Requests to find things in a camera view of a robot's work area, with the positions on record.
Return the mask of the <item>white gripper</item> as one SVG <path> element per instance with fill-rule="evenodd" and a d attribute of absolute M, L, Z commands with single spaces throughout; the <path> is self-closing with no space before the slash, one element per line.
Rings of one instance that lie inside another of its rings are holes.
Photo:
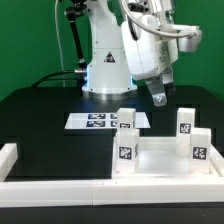
<path fill-rule="evenodd" d="M 175 93 L 172 64 L 178 59 L 177 41 L 164 40 L 138 27 L 130 18 L 121 25 L 129 71 L 134 80 L 146 80 L 155 106 L 164 106 Z"/>

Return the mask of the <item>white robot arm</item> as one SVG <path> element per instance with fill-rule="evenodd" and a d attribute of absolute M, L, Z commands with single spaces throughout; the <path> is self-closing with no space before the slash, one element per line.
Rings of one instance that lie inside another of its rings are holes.
<path fill-rule="evenodd" d="M 83 91 L 99 99 L 119 99 L 143 80 L 156 106 L 174 89 L 172 64 L 179 52 L 194 52 L 202 38 L 196 25 L 173 21 L 173 0 L 118 0 L 123 21 L 109 0 L 87 0 L 92 60 Z"/>

